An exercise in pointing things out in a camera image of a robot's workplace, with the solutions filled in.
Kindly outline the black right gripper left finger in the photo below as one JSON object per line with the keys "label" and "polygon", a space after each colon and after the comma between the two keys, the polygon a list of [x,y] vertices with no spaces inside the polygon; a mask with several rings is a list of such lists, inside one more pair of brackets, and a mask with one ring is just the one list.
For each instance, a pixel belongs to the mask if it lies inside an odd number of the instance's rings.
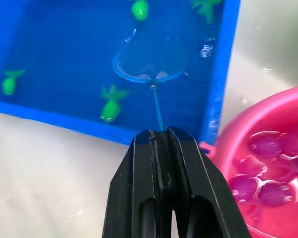
{"label": "black right gripper left finger", "polygon": [[169,237],[167,133],[136,135],[109,187],[102,237]]}

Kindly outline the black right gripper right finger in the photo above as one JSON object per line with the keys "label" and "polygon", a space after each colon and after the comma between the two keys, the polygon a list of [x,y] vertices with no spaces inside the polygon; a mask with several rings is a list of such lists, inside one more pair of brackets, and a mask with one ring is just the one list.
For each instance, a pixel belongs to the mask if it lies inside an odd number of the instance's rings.
{"label": "black right gripper right finger", "polygon": [[181,238],[249,238],[250,231],[225,177],[187,132],[168,127]]}

